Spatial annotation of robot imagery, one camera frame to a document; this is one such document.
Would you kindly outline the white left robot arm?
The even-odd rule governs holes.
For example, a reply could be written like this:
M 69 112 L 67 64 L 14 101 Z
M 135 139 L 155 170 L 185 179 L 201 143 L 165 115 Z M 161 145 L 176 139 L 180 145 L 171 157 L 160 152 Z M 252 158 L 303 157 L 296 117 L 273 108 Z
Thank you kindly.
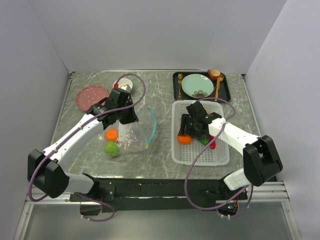
M 27 179 L 50 198 L 57 198 L 70 191 L 81 193 L 88 201 L 100 193 L 92 176 L 66 172 L 71 160 L 96 135 L 116 121 L 131 124 L 139 119 L 133 107 L 131 94 L 114 88 L 109 97 L 92 105 L 80 121 L 63 137 L 42 151 L 32 150 L 27 159 Z

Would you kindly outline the orange toy tangerine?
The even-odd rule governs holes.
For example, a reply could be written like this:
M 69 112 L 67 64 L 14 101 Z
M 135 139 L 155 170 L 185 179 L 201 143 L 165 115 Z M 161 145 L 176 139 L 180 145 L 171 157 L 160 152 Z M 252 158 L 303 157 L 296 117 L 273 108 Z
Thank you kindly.
M 104 136 L 107 141 L 116 142 L 119 137 L 119 132 L 115 128 L 110 128 L 105 132 Z
M 189 135 L 177 135 L 177 140 L 179 141 L 179 143 L 187 145 L 189 143 L 192 142 L 193 138 Z

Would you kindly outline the green toy apple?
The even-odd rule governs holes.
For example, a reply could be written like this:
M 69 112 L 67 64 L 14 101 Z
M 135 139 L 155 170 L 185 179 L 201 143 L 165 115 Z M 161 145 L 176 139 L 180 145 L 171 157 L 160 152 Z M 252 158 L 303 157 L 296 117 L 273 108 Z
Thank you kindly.
M 120 150 L 115 141 L 108 141 L 104 147 L 104 152 L 111 157 L 115 157 L 119 154 Z

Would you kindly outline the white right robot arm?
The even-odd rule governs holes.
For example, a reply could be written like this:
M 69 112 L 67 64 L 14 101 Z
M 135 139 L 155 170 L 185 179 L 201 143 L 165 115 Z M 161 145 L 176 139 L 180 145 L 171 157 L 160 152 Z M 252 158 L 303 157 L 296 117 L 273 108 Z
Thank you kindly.
M 208 113 L 198 100 L 186 107 L 188 117 L 185 132 L 192 137 L 204 134 L 219 139 L 235 150 L 243 160 L 243 168 L 233 171 L 219 181 L 219 195 L 224 199 L 232 198 L 238 189 L 253 185 L 261 186 L 283 170 L 283 164 L 273 139 L 246 132 L 229 122 L 229 117 L 212 112 Z

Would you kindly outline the clear zip top bag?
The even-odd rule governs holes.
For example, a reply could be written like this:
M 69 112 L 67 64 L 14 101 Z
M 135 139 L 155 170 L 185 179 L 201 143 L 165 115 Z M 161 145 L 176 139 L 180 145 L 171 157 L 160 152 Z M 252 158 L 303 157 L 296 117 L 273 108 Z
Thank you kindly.
M 156 135 L 158 122 L 151 107 L 142 108 L 136 114 L 138 122 L 124 125 L 117 121 L 107 128 L 107 130 L 112 128 L 118 130 L 118 139 L 115 141 L 119 147 L 118 155 L 137 153 L 148 149 Z

